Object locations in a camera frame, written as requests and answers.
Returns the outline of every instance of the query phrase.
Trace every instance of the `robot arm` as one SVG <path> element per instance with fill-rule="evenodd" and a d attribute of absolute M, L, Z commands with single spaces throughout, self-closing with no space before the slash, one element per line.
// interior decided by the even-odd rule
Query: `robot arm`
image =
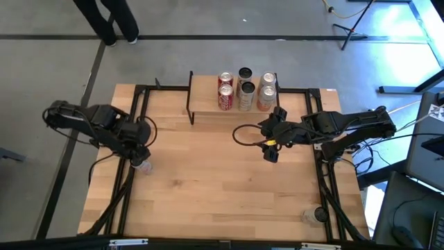
<path fill-rule="evenodd" d="M 132 122 L 129 114 L 111 105 L 94 105 L 89 108 L 54 101 L 43 114 L 46 125 L 54 130 L 72 128 L 90 136 L 95 147 L 103 145 L 118 156 L 138 166 L 150 156 L 145 144 L 151 128 L 145 121 Z"/>
<path fill-rule="evenodd" d="M 287 122 L 287 112 L 275 107 L 269 118 L 260 122 L 261 134 L 268 139 L 258 145 L 264 152 L 264 159 L 276 163 L 282 146 L 294 144 L 321 144 L 326 160 L 341 156 L 348 147 L 370 138 L 390 138 L 396 132 L 384 106 L 374 111 L 342 115 L 339 112 L 321 111 L 301 117 L 301 122 Z M 333 141 L 344 131 L 351 134 Z"/>

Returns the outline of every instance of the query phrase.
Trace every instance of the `wooden board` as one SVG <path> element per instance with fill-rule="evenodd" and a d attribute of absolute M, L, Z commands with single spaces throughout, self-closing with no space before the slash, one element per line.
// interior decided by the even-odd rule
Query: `wooden board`
<path fill-rule="evenodd" d="M 256 90 L 253 97 L 253 104 L 251 110 L 239 110 L 239 98 L 236 97 L 237 76 L 233 80 L 234 101 L 233 106 L 229 110 L 221 110 L 218 104 L 218 89 L 217 76 L 193 76 L 191 82 L 191 94 L 189 98 L 189 110 L 195 112 L 197 115 L 225 115 L 225 114 L 264 114 L 273 112 L 275 104 L 270 108 L 270 111 L 260 111 L 257 108 L 257 88 L 259 86 L 259 77 L 254 77 L 251 80 L 255 84 Z"/>
<path fill-rule="evenodd" d="M 134 88 L 117 85 L 112 105 L 129 112 Z M 340 110 L 335 90 L 321 90 L 321 94 L 325 110 Z M 300 121 L 300 116 L 306 115 L 301 94 L 280 96 L 288 120 Z M 150 94 L 147 115 L 159 128 L 157 140 L 150 147 L 154 170 L 150 176 L 136 172 L 124 234 L 325 242 L 323 226 L 300 221 L 304 210 L 320 203 L 312 147 L 283 149 L 279 163 L 266 162 L 260 148 L 236 144 L 232 130 L 240 124 L 256 124 L 267 115 L 196 115 L 192 126 L 186 100 L 186 92 Z M 237 137 L 244 142 L 263 139 L 254 129 L 239 131 Z M 107 149 L 101 149 L 98 158 L 107 154 Z M 96 166 L 79 232 L 86 231 L 108 205 L 117 163 L 118 158 L 111 158 Z M 338 162 L 335 172 L 342 208 L 368 237 L 354 168 Z M 334 216 L 332 223 L 338 238 Z"/>

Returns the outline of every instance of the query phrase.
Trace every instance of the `person's leg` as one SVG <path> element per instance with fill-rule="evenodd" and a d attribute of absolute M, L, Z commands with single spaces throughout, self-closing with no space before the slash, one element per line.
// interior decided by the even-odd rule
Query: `person's leg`
<path fill-rule="evenodd" d="M 139 35 L 139 28 L 126 0 L 101 0 L 101 2 L 111 12 L 127 41 L 135 41 Z"/>
<path fill-rule="evenodd" d="M 95 0 L 74 0 L 74 3 L 85 16 L 92 29 L 94 29 L 106 45 L 110 46 L 116 43 L 117 39 L 114 29 L 112 25 L 102 17 Z"/>

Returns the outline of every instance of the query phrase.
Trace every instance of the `concrete floor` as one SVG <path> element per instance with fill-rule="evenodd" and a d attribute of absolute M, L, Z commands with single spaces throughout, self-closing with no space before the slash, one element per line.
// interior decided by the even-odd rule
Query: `concrete floor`
<path fill-rule="evenodd" d="M 343 35 L 332 24 L 352 26 L 356 20 L 329 15 L 321 0 L 128 0 L 128 4 L 141 35 Z M 346 0 L 330 4 L 343 15 L 365 6 Z M 420 14 L 427 14 L 431 39 L 440 41 L 436 31 L 442 31 L 443 24 L 436 22 L 432 8 L 425 0 L 418 4 Z M 3 0 L 0 20 L 0 35 L 94 34 L 71 1 Z M 358 31 L 423 36 L 405 3 L 375 3 Z M 345 113 L 380 105 L 392 110 L 420 96 L 380 95 L 378 86 L 416 86 L 440 69 L 425 43 L 351 42 L 345 51 L 339 46 L 328 41 L 142 40 L 135 46 L 118 41 L 105 50 L 89 104 L 109 103 L 116 83 L 154 84 L 157 77 L 165 85 L 186 85 L 189 70 L 217 74 L 248 66 L 254 72 L 277 72 L 284 87 L 336 88 Z M 0 161 L 0 241 L 35 236 L 67 141 L 44 127 L 41 112 L 57 99 L 80 102 L 98 47 L 98 40 L 0 40 L 0 147 L 28 157 L 25 163 Z M 395 113 L 393 120 L 401 127 L 416 117 L 417 110 L 418 105 L 410 106 Z M 394 163 L 407 154 L 408 141 L 378 144 L 376 149 Z M 76 234 L 87 194 L 87 170 L 95 158 L 96 150 L 76 145 L 49 237 Z M 374 168 L 382 166 L 375 159 Z"/>

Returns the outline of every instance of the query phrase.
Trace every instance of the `tripod stand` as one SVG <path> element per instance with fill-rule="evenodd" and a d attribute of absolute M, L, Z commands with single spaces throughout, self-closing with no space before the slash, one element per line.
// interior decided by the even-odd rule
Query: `tripod stand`
<path fill-rule="evenodd" d="M 375 0 L 369 0 L 367 6 L 364 8 L 364 11 L 362 12 L 362 14 L 359 16 L 358 20 L 356 21 L 356 24 L 353 25 L 353 28 L 347 28 L 344 26 L 341 26 L 339 24 L 333 24 L 333 26 L 335 27 L 339 27 L 342 28 L 344 31 L 347 31 L 347 38 L 345 39 L 344 44 L 342 45 L 341 50 L 344 50 L 345 47 L 347 46 L 348 41 L 350 41 L 350 39 L 352 38 L 353 35 L 358 35 L 359 33 L 355 32 L 356 26 L 358 26 L 358 23 L 361 21 L 362 17 L 366 14 L 367 10 L 370 8 L 370 5 L 374 2 Z M 330 7 L 328 9 L 328 12 L 332 12 L 333 11 L 333 7 Z M 353 40 L 360 40 L 360 39 L 366 39 L 368 36 L 365 34 L 359 34 L 361 36 L 357 37 L 356 39 Z"/>

